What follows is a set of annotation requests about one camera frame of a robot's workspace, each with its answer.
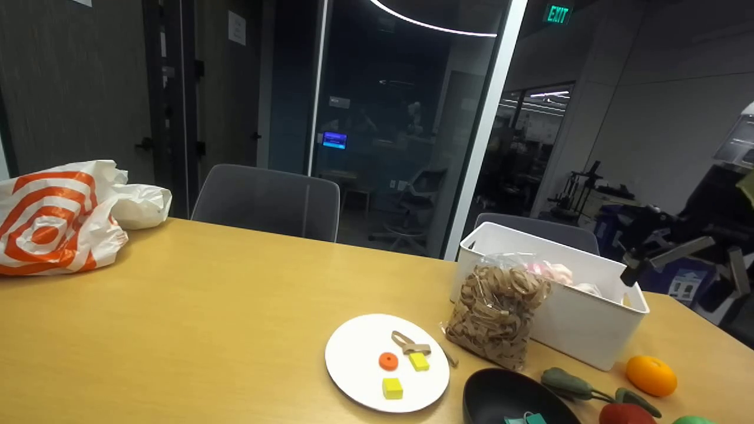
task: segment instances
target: white plastic bag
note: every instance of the white plastic bag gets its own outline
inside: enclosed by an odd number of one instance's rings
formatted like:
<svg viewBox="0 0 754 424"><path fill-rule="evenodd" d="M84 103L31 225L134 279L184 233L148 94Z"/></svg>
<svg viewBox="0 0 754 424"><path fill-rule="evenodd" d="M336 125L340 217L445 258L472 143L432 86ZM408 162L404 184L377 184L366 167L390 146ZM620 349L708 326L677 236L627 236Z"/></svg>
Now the white plastic bag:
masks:
<svg viewBox="0 0 754 424"><path fill-rule="evenodd" d="M0 275L112 265L125 229L168 219L173 192L127 184L113 160L69 162L0 180Z"/></svg>

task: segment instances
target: ceiling light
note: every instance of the ceiling light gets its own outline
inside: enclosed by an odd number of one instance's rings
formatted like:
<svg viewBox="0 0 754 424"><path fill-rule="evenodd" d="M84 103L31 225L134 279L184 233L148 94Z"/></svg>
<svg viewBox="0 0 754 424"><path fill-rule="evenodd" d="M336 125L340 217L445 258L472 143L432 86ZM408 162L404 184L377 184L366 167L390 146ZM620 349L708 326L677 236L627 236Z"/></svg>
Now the ceiling light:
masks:
<svg viewBox="0 0 754 424"><path fill-rule="evenodd" d="M421 21L421 19L412 19L412 17L405 17L388 4L382 4L381 0L371 0L376 7L385 10L388 14L402 19L402 21L408 21L412 26L422 26L422 27L430 27L430 31L438 31L438 33L452 33L452 36L464 36L464 37L498 37L498 33L476 33L476 31L458 31L458 27L445 27L445 26L435 26L435 24L428 24L428 21Z"/></svg>

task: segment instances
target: table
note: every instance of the table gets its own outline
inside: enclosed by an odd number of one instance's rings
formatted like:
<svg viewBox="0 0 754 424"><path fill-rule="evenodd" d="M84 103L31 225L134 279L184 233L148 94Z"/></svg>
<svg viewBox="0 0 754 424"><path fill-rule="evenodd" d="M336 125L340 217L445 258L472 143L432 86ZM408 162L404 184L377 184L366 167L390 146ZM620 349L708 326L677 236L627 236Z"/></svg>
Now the table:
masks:
<svg viewBox="0 0 754 424"><path fill-rule="evenodd" d="M451 262L173 219L134 233L104 270L0 279L0 421L462 421L469 375L491 362L441 337ZM629 354L667 358L679 391L666 417L717 424L754 414L754 356L669 296ZM396 314L462 362L417 414L381 414L329 377L331 332L362 314ZM567 368L604 391L627 384L538 341L527 375ZM596 421L602 402L573 404Z"/></svg>

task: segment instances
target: cardboard box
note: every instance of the cardboard box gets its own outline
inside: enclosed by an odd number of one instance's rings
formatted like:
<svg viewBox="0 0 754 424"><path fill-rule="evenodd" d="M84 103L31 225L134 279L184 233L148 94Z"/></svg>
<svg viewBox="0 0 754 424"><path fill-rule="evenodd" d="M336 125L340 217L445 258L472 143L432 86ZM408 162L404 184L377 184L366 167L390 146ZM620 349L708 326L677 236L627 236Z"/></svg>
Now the cardboard box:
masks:
<svg viewBox="0 0 754 424"><path fill-rule="evenodd" d="M651 314L639 283L627 286L620 279L624 263L491 222L482 223L459 245L452 302L458 302L475 265L484 257L501 255L563 263L573 270L575 283L591 283L600 289L596 296L571 285L554 285L532 322L532 338L595 368L611 370L641 317Z"/></svg>

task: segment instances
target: exit sign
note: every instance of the exit sign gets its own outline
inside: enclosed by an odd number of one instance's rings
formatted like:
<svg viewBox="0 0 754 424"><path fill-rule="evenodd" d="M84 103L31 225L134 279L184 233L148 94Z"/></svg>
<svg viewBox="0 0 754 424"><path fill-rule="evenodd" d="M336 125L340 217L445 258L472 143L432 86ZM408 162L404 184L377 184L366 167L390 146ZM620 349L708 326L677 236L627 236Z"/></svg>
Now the exit sign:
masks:
<svg viewBox="0 0 754 424"><path fill-rule="evenodd" d="M548 14L545 14L545 21L548 24L554 24L554 26L563 26L567 19L571 14L571 7L568 4L549 4L548 7Z"/></svg>

